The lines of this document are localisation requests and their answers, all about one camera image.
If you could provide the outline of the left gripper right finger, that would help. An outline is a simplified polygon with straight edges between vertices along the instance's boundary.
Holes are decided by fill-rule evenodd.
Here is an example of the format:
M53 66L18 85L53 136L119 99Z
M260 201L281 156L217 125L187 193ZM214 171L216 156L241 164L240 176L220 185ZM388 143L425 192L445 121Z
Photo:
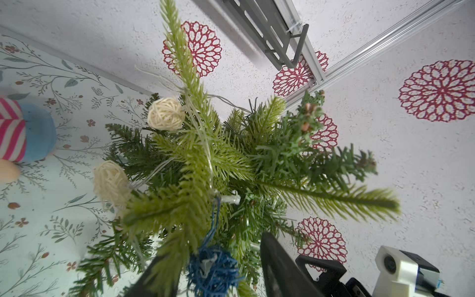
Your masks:
M323 294L303 274L271 233L263 233L261 262L268 297L321 297Z

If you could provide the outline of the string lights with rattan balls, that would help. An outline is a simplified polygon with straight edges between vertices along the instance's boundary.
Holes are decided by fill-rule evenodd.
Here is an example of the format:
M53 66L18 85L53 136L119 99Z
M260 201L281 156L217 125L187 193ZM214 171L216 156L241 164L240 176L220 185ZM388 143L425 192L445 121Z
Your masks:
M149 136L139 129L109 124L116 137L106 161L94 168L94 192L118 212L115 233L90 248L89 269L75 294L102 290L111 267L143 274L157 255L186 262L198 297L240 297L253 292L238 263L212 245L226 204L239 200L231 181L253 178L248 159L226 140L220 120L192 70L181 76L181 97L152 95L146 106Z

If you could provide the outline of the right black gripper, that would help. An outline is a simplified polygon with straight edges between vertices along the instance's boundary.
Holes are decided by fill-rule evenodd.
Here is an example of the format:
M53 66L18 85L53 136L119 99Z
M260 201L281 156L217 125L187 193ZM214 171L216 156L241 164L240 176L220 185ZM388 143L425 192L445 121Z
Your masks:
M324 297L346 297L347 291L351 297L372 297L364 285L356 278L350 278L349 281L346 282L346 285L340 281L340 278L345 275L347 270L344 265L338 261L299 255L295 262ZM318 280L314 280L311 277L307 266L313 266L322 270L318 276Z

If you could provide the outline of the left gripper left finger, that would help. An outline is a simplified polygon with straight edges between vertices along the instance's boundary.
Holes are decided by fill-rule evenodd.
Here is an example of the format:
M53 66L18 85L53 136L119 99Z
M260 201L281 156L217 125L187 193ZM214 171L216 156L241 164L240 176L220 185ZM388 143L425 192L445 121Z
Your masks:
M125 297L176 297L186 262L172 254L157 255Z

